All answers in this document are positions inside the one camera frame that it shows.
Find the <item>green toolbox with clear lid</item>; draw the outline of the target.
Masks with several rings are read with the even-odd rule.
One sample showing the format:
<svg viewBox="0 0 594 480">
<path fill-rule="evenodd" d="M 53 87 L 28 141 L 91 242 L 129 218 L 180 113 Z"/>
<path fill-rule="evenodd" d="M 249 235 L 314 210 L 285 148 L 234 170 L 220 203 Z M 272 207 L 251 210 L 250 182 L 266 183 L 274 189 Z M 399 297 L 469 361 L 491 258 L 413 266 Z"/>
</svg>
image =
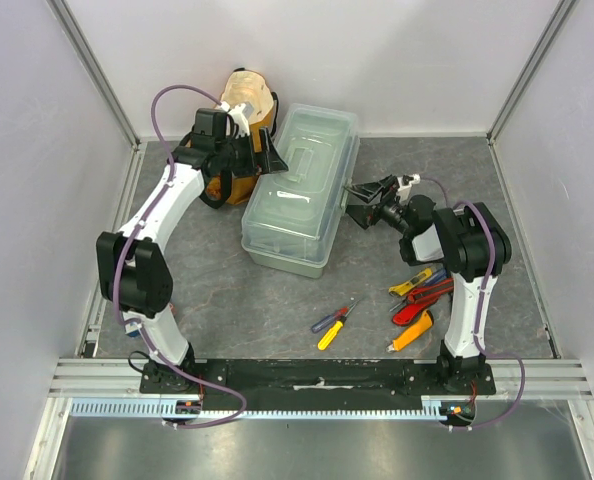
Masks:
<svg viewBox="0 0 594 480">
<path fill-rule="evenodd" d="M 241 220 L 254 263 L 317 279 L 345 213 L 360 139 L 351 112 L 293 104 L 277 150 L 288 165 L 257 182 Z"/>
</svg>

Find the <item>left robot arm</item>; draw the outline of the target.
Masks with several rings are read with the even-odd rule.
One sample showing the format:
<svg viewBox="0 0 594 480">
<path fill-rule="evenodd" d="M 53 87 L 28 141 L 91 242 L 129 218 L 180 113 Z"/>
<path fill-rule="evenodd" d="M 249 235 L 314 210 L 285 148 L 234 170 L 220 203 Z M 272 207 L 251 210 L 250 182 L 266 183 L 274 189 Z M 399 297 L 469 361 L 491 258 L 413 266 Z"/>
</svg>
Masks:
<svg viewBox="0 0 594 480">
<path fill-rule="evenodd" d="M 170 304 L 166 245 L 196 200 L 219 209 L 248 193 L 263 173 L 273 148 L 267 127 L 251 125 L 255 111 L 248 102 L 227 101 L 198 110 L 191 130 L 169 148 L 162 176 L 137 213 L 96 241 L 102 296 L 125 331 L 142 337 L 149 357 L 165 365 L 162 380 L 178 393 L 193 388 L 197 369 Z"/>
</svg>

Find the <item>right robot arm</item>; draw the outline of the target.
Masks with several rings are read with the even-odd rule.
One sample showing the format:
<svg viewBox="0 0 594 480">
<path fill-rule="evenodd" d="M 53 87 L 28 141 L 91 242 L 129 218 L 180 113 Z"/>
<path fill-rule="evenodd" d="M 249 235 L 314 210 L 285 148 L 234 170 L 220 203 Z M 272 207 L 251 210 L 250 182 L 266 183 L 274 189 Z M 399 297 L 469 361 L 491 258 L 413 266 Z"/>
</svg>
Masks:
<svg viewBox="0 0 594 480">
<path fill-rule="evenodd" d="M 394 315 L 402 333 L 387 347 L 399 352 L 430 329 L 429 308 L 437 297 L 452 296 L 448 330 L 441 342 L 435 381 L 444 392 L 460 392 L 471 374 L 483 371 L 485 323 L 492 290 L 512 256 L 508 235 L 483 203 L 460 201 L 439 206 L 411 190 L 418 174 L 388 175 L 367 183 L 347 184 L 355 198 L 346 212 L 362 229 L 384 222 L 401 235 L 402 260 L 410 266 L 438 264 L 443 279 L 430 283 L 408 281 L 398 296 L 402 308 Z"/>
</svg>

